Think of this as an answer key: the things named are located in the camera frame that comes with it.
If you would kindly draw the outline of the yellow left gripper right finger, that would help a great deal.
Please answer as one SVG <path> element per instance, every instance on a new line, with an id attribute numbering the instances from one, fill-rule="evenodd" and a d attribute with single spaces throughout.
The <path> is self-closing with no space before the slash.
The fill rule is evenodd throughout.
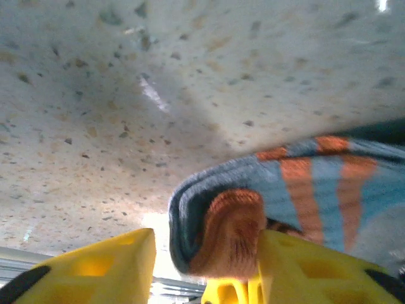
<path id="1" fill-rule="evenodd" d="M 259 274 L 210 280 L 201 304 L 405 304 L 405 284 L 374 263 L 275 231 L 258 243 Z"/>

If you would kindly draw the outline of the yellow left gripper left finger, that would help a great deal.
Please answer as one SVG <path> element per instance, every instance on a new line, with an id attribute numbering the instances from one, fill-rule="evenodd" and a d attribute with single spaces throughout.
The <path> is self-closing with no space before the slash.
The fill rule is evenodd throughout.
<path id="1" fill-rule="evenodd" d="M 0 304 L 148 304 L 156 258 L 151 228 L 47 259 L 0 288 Z"/>

